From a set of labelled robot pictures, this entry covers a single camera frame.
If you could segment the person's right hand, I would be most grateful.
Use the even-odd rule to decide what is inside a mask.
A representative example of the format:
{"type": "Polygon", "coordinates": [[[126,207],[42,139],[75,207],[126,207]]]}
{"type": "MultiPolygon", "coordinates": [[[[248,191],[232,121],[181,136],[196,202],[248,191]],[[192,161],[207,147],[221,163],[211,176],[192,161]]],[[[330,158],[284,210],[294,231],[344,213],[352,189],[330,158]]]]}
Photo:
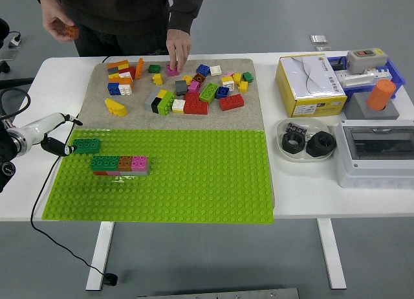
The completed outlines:
{"type": "Polygon", "coordinates": [[[74,26],[59,6],[42,6],[43,27],[49,34],[61,43],[72,42],[72,38],[65,34],[65,27],[74,26]]]}

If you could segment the person's left hand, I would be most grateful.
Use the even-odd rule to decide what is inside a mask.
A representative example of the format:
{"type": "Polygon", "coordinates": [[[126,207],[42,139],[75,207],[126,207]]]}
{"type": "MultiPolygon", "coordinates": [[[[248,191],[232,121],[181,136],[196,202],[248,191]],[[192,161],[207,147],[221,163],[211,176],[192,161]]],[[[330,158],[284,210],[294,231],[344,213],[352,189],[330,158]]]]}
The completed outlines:
{"type": "Polygon", "coordinates": [[[166,47],[169,53],[170,68],[181,72],[190,55],[190,35],[182,30],[169,29],[167,31],[166,47]]]}

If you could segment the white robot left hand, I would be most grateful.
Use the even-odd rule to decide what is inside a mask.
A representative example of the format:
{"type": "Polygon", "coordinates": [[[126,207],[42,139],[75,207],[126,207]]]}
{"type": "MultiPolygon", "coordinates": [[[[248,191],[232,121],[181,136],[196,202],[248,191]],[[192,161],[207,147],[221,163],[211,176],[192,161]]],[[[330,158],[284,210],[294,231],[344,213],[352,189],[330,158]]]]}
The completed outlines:
{"type": "Polygon", "coordinates": [[[21,149],[17,155],[24,155],[36,144],[40,144],[43,150],[59,157],[65,157],[74,153],[78,149],[76,145],[69,146],[55,138],[49,137],[51,131],[66,122],[72,122],[79,126],[83,125],[72,115],[53,113],[18,129],[17,132],[21,139],[21,149]]]}

